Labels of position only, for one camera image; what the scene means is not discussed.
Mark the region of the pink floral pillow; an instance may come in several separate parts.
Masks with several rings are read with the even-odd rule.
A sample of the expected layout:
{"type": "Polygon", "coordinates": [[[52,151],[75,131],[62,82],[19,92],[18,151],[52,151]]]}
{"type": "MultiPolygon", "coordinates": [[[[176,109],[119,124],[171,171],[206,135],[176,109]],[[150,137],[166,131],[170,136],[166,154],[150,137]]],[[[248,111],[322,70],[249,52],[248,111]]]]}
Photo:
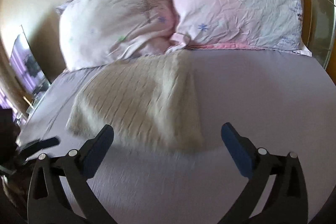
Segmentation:
{"type": "Polygon", "coordinates": [[[174,46],[171,0],[68,0],[56,11],[69,71],[162,55],[174,46]]]}
{"type": "Polygon", "coordinates": [[[301,0],[173,0],[172,40],[195,49],[277,50],[310,56],[301,0]]]}

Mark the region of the window with balcony view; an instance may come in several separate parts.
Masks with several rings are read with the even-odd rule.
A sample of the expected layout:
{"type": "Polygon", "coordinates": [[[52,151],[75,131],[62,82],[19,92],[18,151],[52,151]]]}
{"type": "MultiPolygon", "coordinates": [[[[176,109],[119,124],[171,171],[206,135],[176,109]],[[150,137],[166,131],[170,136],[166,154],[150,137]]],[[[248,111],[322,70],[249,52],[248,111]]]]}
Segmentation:
{"type": "Polygon", "coordinates": [[[17,30],[8,64],[1,73],[1,107],[12,109],[15,119],[28,120],[50,87],[50,82],[36,61],[23,27],[17,30]]]}

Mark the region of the left pink floral pillow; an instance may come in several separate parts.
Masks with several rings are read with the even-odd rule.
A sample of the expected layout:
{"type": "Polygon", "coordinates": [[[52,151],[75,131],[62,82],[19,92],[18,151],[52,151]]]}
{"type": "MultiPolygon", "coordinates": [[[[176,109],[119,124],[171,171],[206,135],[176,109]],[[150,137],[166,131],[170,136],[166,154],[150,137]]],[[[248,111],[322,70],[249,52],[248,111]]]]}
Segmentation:
{"type": "Polygon", "coordinates": [[[171,0],[68,0],[56,11],[69,71],[162,55],[174,46],[171,0]]]}

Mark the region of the right pink floral pillow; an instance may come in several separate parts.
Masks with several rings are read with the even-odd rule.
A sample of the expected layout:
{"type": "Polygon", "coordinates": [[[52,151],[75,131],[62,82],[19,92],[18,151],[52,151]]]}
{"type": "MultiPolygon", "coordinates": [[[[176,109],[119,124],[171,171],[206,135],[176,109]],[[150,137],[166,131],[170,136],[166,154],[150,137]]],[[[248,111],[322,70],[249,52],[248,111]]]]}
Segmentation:
{"type": "Polygon", "coordinates": [[[195,49],[277,50],[310,56],[301,0],[173,0],[172,40],[195,49]]]}

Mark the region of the lavender bed sheet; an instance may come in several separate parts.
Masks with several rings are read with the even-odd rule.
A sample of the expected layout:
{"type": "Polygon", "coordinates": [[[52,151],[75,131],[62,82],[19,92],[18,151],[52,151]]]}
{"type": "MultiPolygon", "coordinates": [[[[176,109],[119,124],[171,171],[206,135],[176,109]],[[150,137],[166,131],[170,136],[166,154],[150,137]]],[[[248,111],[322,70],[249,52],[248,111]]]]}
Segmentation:
{"type": "Polygon", "coordinates": [[[230,122],[256,147],[295,152],[313,219],[335,187],[335,84],[312,57],[192,51],[203,150],[161,155],[112,147],[89,186],[118,223],[217,223],[247,183],[221,139],[230,122]]]}

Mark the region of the beige cable-knit sweater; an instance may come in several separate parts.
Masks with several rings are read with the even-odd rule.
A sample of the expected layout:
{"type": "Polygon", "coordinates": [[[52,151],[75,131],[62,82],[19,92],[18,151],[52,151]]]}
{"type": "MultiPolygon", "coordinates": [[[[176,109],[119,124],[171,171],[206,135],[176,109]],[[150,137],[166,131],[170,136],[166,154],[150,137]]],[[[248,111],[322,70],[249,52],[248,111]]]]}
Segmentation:
{"type": "Polygon", "coordinates": [[[193,153],[203,146],[191,55],[181,50],[103,67],[78,92],[66,128],[91,139],[105,126],[117,146],[193,153]]]}

